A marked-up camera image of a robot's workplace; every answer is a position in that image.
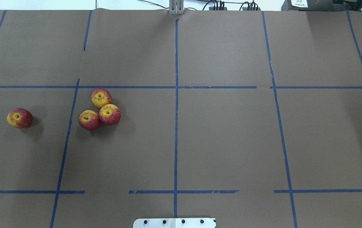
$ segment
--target sticker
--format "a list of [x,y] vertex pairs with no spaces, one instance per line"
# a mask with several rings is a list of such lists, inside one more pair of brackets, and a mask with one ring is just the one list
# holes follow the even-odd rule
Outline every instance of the sticker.
[[292,6],[307,8],[307,0],[291,0]]

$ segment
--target white wall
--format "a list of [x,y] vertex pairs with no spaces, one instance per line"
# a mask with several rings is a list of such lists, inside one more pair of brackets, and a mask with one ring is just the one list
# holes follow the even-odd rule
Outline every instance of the white wall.
[[[169,0],[149,0],[150,2],[168,7]],[[244,2],[242,0],[226,0],[226,2]],[[280,11],[284,0],[256,0],[262,10]],[[194,7],[202,10],[204,2],[184,0],[184,7]],[[152,10],[160,9],[149,3],[138,0],[97,0],[98,8],[115,10]],[[239,10],[240,4],[225,5],[228,10]],[[0,0],[0,10],[90,10],[95,9],[95,0]]]

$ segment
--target white metal plate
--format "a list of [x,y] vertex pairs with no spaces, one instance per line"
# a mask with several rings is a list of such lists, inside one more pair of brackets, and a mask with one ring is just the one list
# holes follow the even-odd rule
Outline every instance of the white metal plate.
[[214,218],[136,219],[133,228],[216,228]]
[[308,8],[307,0],[291,0],[292,6]]

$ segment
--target metal post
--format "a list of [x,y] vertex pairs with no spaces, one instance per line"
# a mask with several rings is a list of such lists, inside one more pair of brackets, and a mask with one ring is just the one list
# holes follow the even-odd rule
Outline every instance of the metal post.
[[169,0],[169,14],[184,14],[184,0]]

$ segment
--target red and yellow apple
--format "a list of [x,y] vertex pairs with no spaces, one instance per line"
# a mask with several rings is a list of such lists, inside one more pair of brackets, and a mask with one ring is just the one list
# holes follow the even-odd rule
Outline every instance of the red and yellow apple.
[[99,111],[99,119],[102,123],[113,125],[119,122],[122,116],[119,108],[116,105],[107,104],[104,105]]
[[15,108],[7,117],[8,123],[16,128],[30,127],[33,122],[32,114],[23,108]]
[[92,110],[83,111],[81,115],[79,115],[78,121],[79,125],[88,131],[96,130],[101,126],[98,113]]
[[112,96],[104,88],[97,88],[91,94],[92,104],[97,108],[102,108],[104,105],[112,103]]

